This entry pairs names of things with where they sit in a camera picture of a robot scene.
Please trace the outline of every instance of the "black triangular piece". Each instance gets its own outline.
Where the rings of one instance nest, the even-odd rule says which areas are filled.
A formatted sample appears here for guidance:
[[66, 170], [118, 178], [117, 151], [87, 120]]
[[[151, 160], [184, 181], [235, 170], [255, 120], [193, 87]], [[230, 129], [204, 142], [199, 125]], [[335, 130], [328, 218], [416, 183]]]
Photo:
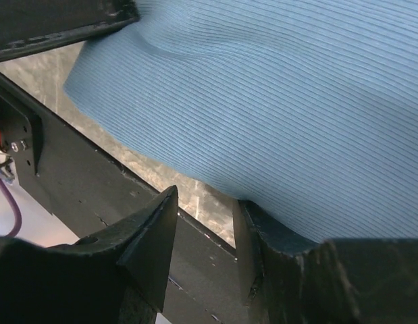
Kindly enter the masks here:
[[130, 243], [117, 262], [142, 297], [157, 311], [163, 309], [178, 213], [178, 190], [172, 186], [154, 198], [153, 210], [143, 231]]

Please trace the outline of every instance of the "blue fabric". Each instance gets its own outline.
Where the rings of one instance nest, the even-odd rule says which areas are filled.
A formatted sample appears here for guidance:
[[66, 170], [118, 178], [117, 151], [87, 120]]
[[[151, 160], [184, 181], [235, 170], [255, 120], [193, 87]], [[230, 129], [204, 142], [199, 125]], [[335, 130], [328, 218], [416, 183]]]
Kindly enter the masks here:
[[418, 237], [418, 0], [138, 0], [76, 106], [294, 231]]

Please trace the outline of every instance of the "metal nut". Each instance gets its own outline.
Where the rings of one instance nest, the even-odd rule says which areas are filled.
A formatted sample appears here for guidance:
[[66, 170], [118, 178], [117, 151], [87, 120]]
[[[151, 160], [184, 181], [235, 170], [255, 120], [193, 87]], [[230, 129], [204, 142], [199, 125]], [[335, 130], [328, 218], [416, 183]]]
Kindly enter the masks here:
[[15, 142], [11, 143], [11, 148], [13, 152], [18, 152], [20, 150], [20, 148], [18, 147], [18, 144]]

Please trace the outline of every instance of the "metal screw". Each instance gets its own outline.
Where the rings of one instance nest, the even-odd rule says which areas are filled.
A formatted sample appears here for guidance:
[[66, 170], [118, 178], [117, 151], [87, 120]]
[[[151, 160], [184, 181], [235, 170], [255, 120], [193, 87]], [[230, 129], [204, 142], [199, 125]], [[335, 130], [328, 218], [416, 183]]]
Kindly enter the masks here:
[[20, 149], [18, 148], [18, 144], [15, 142], [11, 143], [11, 148], [14, 152], [18, 152]]
[[28, 148], [27, 143], [26, 143], [25, 140], [21, 140], [20, 141], [20, 144], [21, 144], [21, 147], [22, 147], [22, 150], [23, 151], [25, 151]]

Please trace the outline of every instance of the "granite floor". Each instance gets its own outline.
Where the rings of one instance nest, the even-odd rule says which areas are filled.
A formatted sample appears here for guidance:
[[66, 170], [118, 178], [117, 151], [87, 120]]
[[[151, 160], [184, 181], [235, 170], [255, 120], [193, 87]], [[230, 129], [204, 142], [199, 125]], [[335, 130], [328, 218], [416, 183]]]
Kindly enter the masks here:
[[0, 72], [73, 125], [158, 190], [179, 188], [180, 206], [226, 242], [234, 245], [233, 200], [159, 162], [118, 143], [93, 120], [81, 114], [62, 91], [82, 44], [0, 63]]

